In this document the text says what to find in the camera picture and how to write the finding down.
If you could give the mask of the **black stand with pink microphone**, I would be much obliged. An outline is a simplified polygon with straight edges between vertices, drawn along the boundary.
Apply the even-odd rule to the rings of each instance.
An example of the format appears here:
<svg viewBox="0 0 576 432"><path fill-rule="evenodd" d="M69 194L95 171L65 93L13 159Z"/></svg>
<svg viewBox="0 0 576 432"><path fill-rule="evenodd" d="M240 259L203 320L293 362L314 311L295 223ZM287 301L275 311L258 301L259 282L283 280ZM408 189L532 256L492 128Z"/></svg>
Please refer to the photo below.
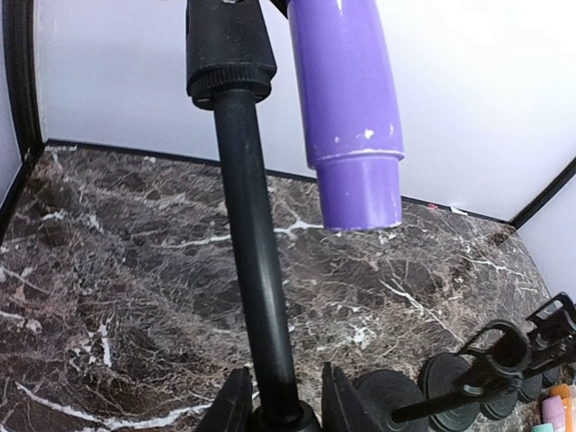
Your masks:
<svg viewBox="0 0 576 432"><path fill-rule="evenodd" d="M481 413L490 420L510 416L518 402L531 403L543 390L556 385L563 365L575 361L575 303L560 292L526 318L534 324L527 337L531 359L519 389L484 402Z"/></svg>

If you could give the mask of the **orange toy microphone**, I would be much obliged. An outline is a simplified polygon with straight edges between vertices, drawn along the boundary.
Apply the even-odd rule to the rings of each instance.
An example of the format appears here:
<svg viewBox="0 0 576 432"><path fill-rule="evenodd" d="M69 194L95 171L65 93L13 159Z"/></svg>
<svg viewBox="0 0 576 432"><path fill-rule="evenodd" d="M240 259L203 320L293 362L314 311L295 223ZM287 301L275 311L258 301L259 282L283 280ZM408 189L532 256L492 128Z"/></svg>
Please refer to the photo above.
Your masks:
<svg viewBox="0 0 576 432"><path fill-rule="evenodd" d="M562 400L564 399L575 399L576 398L576 386L574 384L558 384L550 388L549 395L559 396Z"/></svg>

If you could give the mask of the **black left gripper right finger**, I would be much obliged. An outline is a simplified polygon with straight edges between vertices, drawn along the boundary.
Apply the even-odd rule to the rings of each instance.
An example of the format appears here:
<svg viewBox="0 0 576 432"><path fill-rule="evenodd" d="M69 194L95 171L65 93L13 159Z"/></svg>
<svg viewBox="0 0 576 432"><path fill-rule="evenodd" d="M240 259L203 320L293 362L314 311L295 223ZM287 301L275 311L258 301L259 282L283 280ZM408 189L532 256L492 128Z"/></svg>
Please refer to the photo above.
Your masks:
<svg viewBox="0 0 576 432"><path fill-rule="evenodd" d="M328 432L381 431L343 370L329 362L322 369L321 417Z"/></svg>

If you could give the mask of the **black stand with blue microphone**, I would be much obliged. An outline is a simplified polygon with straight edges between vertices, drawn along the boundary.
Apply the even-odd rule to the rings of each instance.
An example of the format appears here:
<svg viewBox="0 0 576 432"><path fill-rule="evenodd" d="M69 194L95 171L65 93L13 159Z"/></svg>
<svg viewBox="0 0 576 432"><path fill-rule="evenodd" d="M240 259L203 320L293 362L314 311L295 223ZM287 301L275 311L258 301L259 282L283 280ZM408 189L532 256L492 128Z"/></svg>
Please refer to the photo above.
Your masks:
<svg viewBox="0 0 576 432"><path fill-rule="evenodd" d="M496 319L471 337L455 355L471 365L461 379L480 388L481 406L521 386L531 348L526 334L516 325ZM391 369L379 369L357 378L354 388L382 431L425 431L430 415L464 405L455 392L427 400L418 381Z"/></svg>

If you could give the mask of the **black stand with green microphone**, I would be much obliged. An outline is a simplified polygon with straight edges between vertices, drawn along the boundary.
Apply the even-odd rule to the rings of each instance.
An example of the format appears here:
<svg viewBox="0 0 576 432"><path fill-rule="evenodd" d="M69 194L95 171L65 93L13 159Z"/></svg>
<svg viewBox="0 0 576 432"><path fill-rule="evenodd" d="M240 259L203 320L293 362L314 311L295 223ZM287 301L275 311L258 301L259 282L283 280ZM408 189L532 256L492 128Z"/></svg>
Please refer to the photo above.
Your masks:
<svg viewBox="0 0 576 432"><path fill-rule="evenodd" d="M461 356L442 352L430 357L422 366L418 386L427 400L455 392L463 406L451 408L428 417L435 431L465 431L480 413L482 391L464 382L471 365Z"/></svg>

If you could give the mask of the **purple toy microphone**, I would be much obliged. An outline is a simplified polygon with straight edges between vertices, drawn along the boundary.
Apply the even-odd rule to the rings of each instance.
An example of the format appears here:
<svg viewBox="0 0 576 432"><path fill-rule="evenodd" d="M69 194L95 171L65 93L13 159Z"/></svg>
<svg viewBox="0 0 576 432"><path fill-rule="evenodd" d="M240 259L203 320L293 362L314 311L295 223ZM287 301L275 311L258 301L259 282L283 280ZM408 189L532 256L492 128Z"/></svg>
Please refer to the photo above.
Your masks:
<svg viewBox="0 0 576 432"><path fill-rule="evenodd" d="M401 224L401 117L374 1L290 1L307 162L328 230Z"/></svg>

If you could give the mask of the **mint green toy microphone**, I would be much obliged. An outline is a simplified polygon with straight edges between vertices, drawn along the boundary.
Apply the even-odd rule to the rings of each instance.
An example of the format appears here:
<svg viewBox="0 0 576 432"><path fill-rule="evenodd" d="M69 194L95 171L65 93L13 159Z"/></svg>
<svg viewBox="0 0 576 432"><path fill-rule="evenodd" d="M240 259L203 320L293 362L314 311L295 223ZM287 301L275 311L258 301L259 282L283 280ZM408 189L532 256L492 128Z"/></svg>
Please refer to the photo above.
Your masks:
<svg viewBox="0 0 576 432"><path fill-rule="evenodd" d="M565 432L564 424L543 423L532 427L532 432Z"/></svg>

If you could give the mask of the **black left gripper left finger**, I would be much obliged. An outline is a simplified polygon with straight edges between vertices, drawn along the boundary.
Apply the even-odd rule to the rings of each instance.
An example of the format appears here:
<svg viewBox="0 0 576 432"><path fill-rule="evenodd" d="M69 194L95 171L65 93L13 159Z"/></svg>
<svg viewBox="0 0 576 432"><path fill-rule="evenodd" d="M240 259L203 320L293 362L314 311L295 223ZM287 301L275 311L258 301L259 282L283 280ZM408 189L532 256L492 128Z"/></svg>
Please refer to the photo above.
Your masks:
<svg viewBox="0 0 576 432"><path fill-rule="evenodd" d="M212 431L247 431L252 413L252 382L246 367L235 369L213 405Z"/></svg>

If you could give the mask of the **pink toy microphone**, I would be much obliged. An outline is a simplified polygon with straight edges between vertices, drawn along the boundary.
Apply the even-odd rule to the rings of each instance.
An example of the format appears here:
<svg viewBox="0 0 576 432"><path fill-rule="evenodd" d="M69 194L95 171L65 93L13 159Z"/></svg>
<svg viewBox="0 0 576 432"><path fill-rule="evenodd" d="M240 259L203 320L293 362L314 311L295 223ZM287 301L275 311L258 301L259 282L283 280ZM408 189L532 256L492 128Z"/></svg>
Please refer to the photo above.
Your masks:
<svg viewBox="0 0 576 432"><path fill-rule="evenodd" d="M541 404L541 411L544 423L564 424L567 426L563 400L559 396L545 399Z"/></svg>

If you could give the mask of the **black stand with purple microphone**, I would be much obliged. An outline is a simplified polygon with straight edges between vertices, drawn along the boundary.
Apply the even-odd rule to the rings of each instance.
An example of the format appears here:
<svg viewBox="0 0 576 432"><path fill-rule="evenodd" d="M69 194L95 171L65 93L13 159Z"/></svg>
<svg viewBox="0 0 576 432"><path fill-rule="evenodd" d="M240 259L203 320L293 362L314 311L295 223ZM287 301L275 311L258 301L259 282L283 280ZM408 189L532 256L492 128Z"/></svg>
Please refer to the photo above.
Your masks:
<svg viewBox="0 0 576 432"><path fill-rule="evenodd" d="M298 395L257 103L276 64L257 1L186 5L186 91L214 115L238 287L261 404L247 431L318 431Z"/></svg>

